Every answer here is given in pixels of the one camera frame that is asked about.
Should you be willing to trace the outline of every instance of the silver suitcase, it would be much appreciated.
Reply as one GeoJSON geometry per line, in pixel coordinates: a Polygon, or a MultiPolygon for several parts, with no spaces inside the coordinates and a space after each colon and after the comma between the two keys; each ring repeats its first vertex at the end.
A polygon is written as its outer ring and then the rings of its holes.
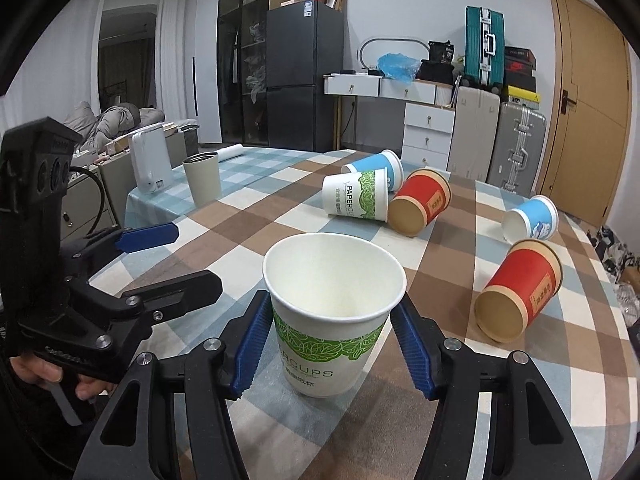
{"type": "Polygon", "coordinates": [[[458,89],[447,171],[486,180],[499,111],[500,98],[496,94],[464,86],[458,89]]]}
{"type": "Polygon", "coordinates": [[[487,183],[529,196],[542,156],[545,130],[546,119],[541,113],[502,103],[487,183]]]}

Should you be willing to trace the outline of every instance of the teal suitcase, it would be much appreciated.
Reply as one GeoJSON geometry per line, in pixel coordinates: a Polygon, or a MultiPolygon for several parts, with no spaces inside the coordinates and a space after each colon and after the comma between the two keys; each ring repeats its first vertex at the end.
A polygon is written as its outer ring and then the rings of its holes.
{"type": "Polygon", "coordinates": [[[500,93],[504,79],[504,18],[485,7],[466,8],[465,76],[500,93]]]}

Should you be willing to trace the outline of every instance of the checkered tablecloth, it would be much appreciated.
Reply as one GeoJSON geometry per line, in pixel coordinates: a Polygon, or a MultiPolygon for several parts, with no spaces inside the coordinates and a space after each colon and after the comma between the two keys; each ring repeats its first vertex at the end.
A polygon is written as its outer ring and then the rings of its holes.
{"type": "MultiPolygon", "coordinates": [[[[271,176],[314,155],[317,153],[276,148],[246,148],[244,155],[220,162],[222,196],[230,195],[252,182],[271,176]]],[[[276,191],[270,187],[270,183],[268,179],[262,183],[265,192],[276,191]]],[[[172,222],[194,209],[184,167],[178,166],[174,169],[174,183],[162,191],[145,194],[136,187],[129,193],[124,227],[149,227],[172,222]]]]}
{"type": "MultiPolygon", "coordinates": [[[[267,181],[178,219],[175,243],[126,255],[93,283],[118,294],[194,270],[222,278],[224,293],[215,305],[154,327],[141,350],[162,358],[218,336],[244,312],[264,288],[262,259],[278,240],[302,232],[371,240],[402,263],[418,311],[446,336],[487,354],[527,351],[574,428],[593,478],[611,478],[635,443],[637,363],[612,286],[584,232],[561,214],[550,243],[562,261],[562,288],[521,338],[497,344],[478,329],[471,307],[509,248],[500,232],[504,211],[524,199],[443,173],[452,190],[449,208],[418,237],[398,235],[381,222],[327,216],[319,192],[324,176],[361,156],[305,155],[267,181]]],[[[358,383],[329,399],[304,397],[289,386],[271,330],[253,386],[229,410],[252,480],[388,480],[414,477],[435,409],[414,389],[387,323],[358,383]]],[[[490,394],[481,394],[469,479],[482,478],[489,414],[490,394]]],[[[187,470],[183,412],[177,420],[187,470]]]]}

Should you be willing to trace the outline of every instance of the green leaf pattern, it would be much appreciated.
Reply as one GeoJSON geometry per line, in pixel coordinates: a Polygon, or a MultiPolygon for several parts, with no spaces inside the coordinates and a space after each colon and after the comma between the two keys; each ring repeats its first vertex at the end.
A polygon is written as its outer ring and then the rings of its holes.
{"type": "Polygon", "coordinates": [[[360,207],[364,213],[360,216],[370,220],[376,219],[376,179],[373,171],[363,171],[358,179],[360,183],[360,207]]]}
{"type": "Polygon", "coordinates": [[[317,339],[298,332],[287,325],[276,312],[273,312],[273,320],[276,332],[289,347],[303,359],[313,363],[326,363],[337,359],[341,355],[355,361],[366,354],[375,345],[382,332],[384,323],[377,329],[356,339],[331,341],[329,339],[317,339]]]}

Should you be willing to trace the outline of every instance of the wooden door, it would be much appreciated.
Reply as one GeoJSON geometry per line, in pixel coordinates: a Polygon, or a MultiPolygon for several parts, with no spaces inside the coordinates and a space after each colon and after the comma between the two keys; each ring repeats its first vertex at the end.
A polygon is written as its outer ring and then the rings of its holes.
{"type": "Polygon", "coordinates": [[[600,226],[625,156],[628,49],[622,33],[599,10],[582,0],[556,2],[561,88],[542,193],[558,209],[600,226]]]}

